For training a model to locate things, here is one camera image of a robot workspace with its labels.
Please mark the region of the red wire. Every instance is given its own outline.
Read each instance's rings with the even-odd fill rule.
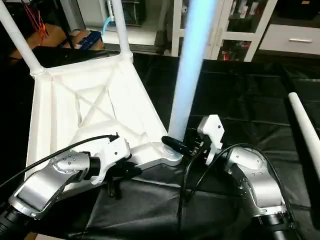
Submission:
[[[46,25],[44,24],[44,21],[42,20],[42,17],[40,15],[40,11],[37,11],[37,19],[35,17],[35,14],[33,13],[32,9],[28,7],[27,4],[23,3],[23,7],[26,11],[26,14],[32,24],[32,27],[34,30],[38,33],[38,38],[39,38],[39,45],[43,44],[44,37],[47,37],[48,34],[46,32]]]

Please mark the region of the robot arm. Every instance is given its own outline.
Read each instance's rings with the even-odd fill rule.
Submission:
[[[197,129],[208,135],[211,147],[206,159],[210,164],[221,151],[224,130],[217,115],[204,117]],[[224,170],[241,190],[243,209],[251,217],[251,239],[296,240],[286,203],[278,182],[270,172],[267,159],[255,149],[234,147],[224,157]]]
[[[49,211],[67,185],[83,180],[101,184],[108,170],[118,163],[126,163],[130,157],[127,141],[114,136],[96,156],[69,150],[51,158],[9,198],[10,207],[0,216],[0,239],[23,239],[32,221],[41,219]]]

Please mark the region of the white rod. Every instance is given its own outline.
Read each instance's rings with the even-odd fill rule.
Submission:
[[[99,6],[101,10],[102,20],[103,22],[105,22],[108,17],[107,10],[106,10],[106,0],[99,0]]]
[[[297,93],[289,93],[289,100],[320,180],[320,139]]]
[[[118,33],[120,43],[120,54],[124,57],[132,58],[132,52],[129,48],[128,33],[121,0],[112,0],[112,7],[115,18],[116,31]]]
[[[215,7],[216,0],[190,1],[168,131],[170,137],[180,141],[185,137]],[[179,157],[169,147],[165,147],[164,155],[167,158]]]
[[[36,75],[43,72],[44,67],[40,65],[38,59],[30,49],[27,41],[21,34],[19,28],[17,27],[15,21],[11,17],[2,0],[0,0],[0,21],[9,34],[10,38],[12,39],[15,47],[23,57],[25,63],[30,68],[30,74]]]
[[[113,14],[113,12],[112,12],[111,0],[106,0],[106,4],[107,4],[107,6],[108,6],[110,22],[114,22],[114,21],[115,21],[115,18],[114,18],[114,14]]]

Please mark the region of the white cabinet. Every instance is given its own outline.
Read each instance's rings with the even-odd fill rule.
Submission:
[[[206,59],[250,62],[277,0],[216,0]],[[171,55],[179,55],[183,0],[174,0]]]
[[[320,28],[271,24],[259,49],[320,55]]]

